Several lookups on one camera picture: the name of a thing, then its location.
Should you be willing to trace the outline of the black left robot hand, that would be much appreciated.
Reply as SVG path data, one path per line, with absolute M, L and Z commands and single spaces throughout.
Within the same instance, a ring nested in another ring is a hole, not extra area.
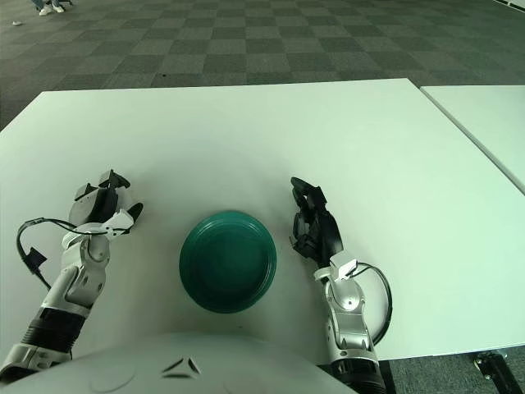
M 101 175 L 98 184 L 88 182 L 76 191 L 68 221 L 77 227 L 105 223 L 121 210 L 135 223 L 144 210 L 144 204 L 132 199 L 130 182 L 110 169 Z

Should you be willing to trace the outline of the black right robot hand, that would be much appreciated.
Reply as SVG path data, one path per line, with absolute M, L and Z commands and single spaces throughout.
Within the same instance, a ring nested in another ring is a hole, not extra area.
M 326 208 L 320 186 L 291 177 L 292 195 L 299 211 L 294 216 L 292 246 L 301 256 L 327 268 L 331 257 L 343 250 L 336 220 Z

